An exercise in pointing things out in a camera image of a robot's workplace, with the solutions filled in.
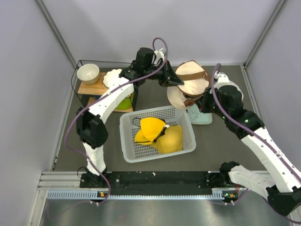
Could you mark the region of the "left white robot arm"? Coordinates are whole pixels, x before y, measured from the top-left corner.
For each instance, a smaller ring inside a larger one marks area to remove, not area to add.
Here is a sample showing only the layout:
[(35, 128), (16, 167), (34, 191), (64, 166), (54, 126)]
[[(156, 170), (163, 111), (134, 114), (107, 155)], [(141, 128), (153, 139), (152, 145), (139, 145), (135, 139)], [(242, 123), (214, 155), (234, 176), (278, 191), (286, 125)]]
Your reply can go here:
[(109, 88), (95, 103), (78, 111), (76, 132), (86, 151), (87, 170), (95, 186), (103, 186), (107, 176), (103, 146), (108, 139), (105, 123), (123, 99), (143, 85), (146, 79), (157, 80), (162, 87), (182, 85), (168, 59), (167, 48), (140, 48), (129, 67), (113, 77)]

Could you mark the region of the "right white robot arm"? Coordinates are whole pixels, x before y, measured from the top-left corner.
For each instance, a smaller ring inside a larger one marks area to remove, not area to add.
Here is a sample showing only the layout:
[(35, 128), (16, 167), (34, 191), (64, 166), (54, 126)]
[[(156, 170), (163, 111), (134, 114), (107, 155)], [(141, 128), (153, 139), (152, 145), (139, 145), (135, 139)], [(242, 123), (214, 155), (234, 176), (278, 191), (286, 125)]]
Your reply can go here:
[(258, 115), (244, 108), (243, 94), (226, 74), (215, 71), (210, 87), (196, 104), (202, 113), (214, 113), (246, 145), (269, 172), (264, 177), (231, 161), (222, 164), (220, 182), (239, 184), (259, 194), (280, 215), (288, 216), (301, 205), (301, 173), (270, 136)]

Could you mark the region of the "cream capybara laundry bag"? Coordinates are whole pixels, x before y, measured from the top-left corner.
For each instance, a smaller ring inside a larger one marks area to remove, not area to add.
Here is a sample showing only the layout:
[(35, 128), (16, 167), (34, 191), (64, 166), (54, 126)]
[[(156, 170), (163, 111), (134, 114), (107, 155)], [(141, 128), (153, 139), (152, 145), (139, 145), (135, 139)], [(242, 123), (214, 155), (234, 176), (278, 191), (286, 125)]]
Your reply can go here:
[(210, 76), (194, 60), (180, 64), (175, 74), (184, 84), (167, 88), (167, 98), (173, 107), (186, 110), (203, 95), (205, 89), (210, 85)]

